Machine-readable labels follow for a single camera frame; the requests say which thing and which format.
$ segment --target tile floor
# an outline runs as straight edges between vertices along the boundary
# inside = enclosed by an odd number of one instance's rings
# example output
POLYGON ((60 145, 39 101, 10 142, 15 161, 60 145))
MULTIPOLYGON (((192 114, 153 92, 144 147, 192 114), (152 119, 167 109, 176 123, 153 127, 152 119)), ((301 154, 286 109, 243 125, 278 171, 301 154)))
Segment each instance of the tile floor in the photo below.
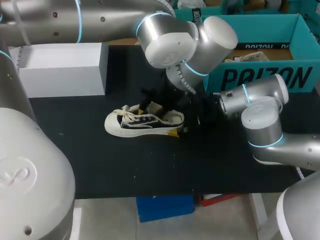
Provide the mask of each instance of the tile floor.
MULTIPOLYGON (((268 214, 279 196, 262 195, 268 214)), ((134 197, 77 200, 75 208, 81 208, 80 230, 71 240, 257 240, 247 195, 197 207, 193 214, 145 223, 139 221, 134 197)))

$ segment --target shoe tongue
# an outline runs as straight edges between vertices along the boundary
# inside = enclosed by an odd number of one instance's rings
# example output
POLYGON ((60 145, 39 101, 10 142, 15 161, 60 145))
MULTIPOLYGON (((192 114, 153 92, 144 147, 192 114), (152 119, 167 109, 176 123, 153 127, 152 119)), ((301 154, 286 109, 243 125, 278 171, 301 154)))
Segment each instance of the shoe tongue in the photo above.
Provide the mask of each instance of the shoe tongue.
POLYGON ((150 104, 146 107, 144 114, 152 114, 157 116, 160 110, 162 110, 162 106, 155 102, 150 102, 150 104))

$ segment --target black sneaker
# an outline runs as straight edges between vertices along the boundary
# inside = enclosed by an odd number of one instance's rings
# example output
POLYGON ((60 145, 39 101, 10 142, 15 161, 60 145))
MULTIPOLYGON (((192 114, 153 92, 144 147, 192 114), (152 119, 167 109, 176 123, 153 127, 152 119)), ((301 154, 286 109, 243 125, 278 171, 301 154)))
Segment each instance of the black sneaker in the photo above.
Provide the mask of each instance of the black sneaker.
POLYGON ((132 107, 125 105, 122 109, 116 109, 106 117, 105 130, 111 135, 122 138, 150 134, 178 137, 178 129, 183 127, 185 116, 181 112, 171 110, 160 119, 152 114, 159 107, 161 106, 152 102, 145 110, 145 114, 141 112, 139 105, 132 107))

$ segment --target shoelace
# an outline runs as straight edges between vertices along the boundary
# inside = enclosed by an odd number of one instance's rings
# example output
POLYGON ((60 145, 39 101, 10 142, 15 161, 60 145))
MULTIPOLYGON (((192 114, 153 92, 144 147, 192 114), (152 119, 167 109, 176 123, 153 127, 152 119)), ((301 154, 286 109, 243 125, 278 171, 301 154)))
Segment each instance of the shoelace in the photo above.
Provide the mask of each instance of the shoelace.
POLYGON ((122 120, 125 120, 125 122, 133 123, 133 122, 139 122, 140 119, 136 118, 136 115, 129 111, 130 107, 128 105, 125 105, 122 107, 122 109, 116 109, 113 112, 117 115, 121 115, 122 120))

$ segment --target white foam block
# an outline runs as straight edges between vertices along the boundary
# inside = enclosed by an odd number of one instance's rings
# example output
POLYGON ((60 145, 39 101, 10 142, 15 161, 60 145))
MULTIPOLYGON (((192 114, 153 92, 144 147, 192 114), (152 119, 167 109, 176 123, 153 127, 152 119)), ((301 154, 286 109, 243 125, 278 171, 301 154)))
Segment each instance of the white foam block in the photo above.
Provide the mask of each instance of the white foam block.
MULTIPOLYGON (((14 50, 10 53, 15 60, 14 50)), ((29 98, 105 94, 107 44, 25 46, 18 60, 20 79, 29 98)))

